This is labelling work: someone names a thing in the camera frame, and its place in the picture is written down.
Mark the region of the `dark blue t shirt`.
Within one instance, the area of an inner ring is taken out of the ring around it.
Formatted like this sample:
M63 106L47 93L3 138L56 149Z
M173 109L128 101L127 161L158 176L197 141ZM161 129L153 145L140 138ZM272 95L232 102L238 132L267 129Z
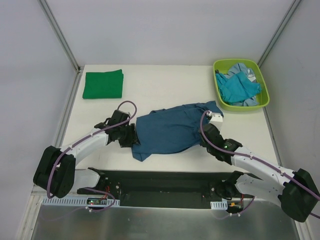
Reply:
M199 145L198 130L205 111L223 114L215 101L209 101L153 110L139 116L136 119L139 144L131 148L133 158L143 162L153 154L176 154Z

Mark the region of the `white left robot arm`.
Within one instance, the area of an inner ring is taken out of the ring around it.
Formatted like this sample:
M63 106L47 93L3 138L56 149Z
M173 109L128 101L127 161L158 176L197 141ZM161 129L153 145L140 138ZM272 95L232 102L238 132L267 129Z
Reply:
M112 116L73 143L48 146L33 176L33 183L47 191L49 198L63 198L69 192L89 188L99 195L105 191L102 173L94 168L77 170L76 166L96 150L117 141L122 148L139 143L136 126L129 113L116 109Z

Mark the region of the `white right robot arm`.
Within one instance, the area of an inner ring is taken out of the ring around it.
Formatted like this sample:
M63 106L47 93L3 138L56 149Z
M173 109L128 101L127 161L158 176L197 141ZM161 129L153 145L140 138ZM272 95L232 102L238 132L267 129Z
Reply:
M223 138L213 124L202 124L199 133L200 144L209 154L243 170L234 171L216 187L219 197L231 200L239 194L251 195L279 206L300 223L312 214L320 193L308 171L294 171L261 159L238 141Z

